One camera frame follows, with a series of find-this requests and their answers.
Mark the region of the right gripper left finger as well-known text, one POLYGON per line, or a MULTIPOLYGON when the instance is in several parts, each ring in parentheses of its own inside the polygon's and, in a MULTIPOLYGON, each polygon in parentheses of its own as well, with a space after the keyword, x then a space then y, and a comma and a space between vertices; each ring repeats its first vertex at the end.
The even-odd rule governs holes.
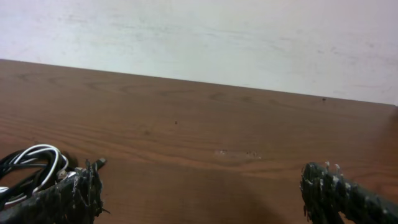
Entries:
POLYGON ((101 199, 103 183, 98 170, 106 159, 98 159, 75 174, 33 194, 1 212, 3 224, 93 223, 106 210, 101 199))

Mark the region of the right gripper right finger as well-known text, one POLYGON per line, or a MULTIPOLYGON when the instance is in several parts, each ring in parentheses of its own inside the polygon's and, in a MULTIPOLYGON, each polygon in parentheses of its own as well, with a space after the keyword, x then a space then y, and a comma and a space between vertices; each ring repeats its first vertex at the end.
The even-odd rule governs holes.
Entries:
POLYGON ((312 223, 397 224, 397 204, 344 177, 340 167, 306 164, 301 173, 303 213, 312 223))

